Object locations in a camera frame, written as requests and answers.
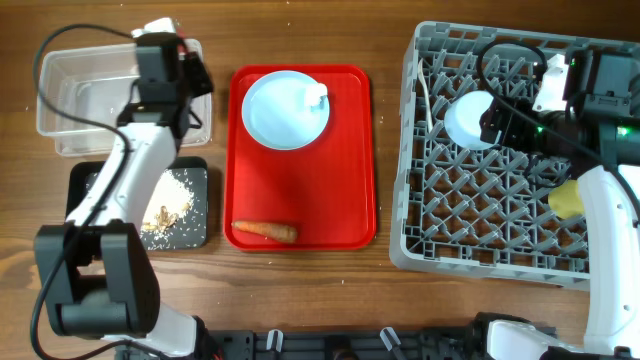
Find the light blue bowl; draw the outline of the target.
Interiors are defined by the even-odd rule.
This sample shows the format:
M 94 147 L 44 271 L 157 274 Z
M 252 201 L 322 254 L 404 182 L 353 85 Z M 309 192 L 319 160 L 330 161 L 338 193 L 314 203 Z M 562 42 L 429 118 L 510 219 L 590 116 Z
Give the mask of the light blue bowl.
M 447 135 L 462 148 L 481 151 L 496 146 L 496 141 L 486 142 L 481 139 L 481 116 L 489 109 L 494 98 L 483 90 L 471 91 L 447 109 L 444 127 Z

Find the light blue plate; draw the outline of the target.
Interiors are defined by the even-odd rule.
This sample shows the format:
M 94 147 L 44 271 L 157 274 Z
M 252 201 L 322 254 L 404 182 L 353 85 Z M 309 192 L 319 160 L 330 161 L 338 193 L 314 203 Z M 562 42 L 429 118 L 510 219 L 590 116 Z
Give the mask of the light blue plate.
M 242 105 L 242 122 L 249 135 L 259 144 L 273 150 L 303 148 L 322 135 L 330 112 L 328 96 L 313 108 L 304 105 L 304 89 L 321 83 L 311 76 L 293 70 L 266 74 L 251 85 Z

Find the white tissue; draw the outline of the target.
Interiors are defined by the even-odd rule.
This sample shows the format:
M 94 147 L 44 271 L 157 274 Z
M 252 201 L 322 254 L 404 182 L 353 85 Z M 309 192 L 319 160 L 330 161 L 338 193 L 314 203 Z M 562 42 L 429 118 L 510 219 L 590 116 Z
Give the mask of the white tissue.
M 309 108 L 317 107 L 327 96 L 328 88 L 325 84 L 309 84 L 304 89 L 304 105 Z

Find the orange carrot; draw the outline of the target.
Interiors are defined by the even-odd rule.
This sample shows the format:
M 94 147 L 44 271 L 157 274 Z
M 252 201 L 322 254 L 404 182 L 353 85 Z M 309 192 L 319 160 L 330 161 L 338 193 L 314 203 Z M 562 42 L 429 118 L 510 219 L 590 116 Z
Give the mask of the orange carrot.
M 279 243 L 292 244 L 298 238 L 297 229 L 285 224 L 239 220 L 234 221 L 232 227 Z

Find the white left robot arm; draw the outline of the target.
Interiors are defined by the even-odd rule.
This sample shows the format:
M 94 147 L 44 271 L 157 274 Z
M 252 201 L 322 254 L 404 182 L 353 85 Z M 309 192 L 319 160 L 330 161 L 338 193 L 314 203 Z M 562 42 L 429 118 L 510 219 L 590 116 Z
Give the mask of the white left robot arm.
M 162 173 L 175 160 L 187 130 L 199 125 L 193 99 L 212 81 L 198 53 L 183 45 L 140 47 L 140 76 L 110 130 L 112 153 L 90 192 L 61 225 L 44 225 L 35 239 L 42 288 L 30 324 L 31 346 L 41 314 L 60 336 L 102 340 L 94 357 L 132 348 L 159 359 L 217 359 L 219 347 L 204 322 L 163 304 L 155 272 L 139 237 Z

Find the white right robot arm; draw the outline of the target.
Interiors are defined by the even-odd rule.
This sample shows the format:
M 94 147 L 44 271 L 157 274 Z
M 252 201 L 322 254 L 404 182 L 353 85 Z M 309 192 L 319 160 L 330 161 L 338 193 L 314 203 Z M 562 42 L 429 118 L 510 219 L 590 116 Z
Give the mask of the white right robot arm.
M 578 170 L 549 193 L 548 204 L 558 217 L 581 215 L 587 225 L 590 308 L 583 349 L 541 345 L 541 358 L 638 358 L 638 116 L 601 98 L 541 120 L 530 105 L 488 93 L 474 115 L 481 142 L 565 157 Z

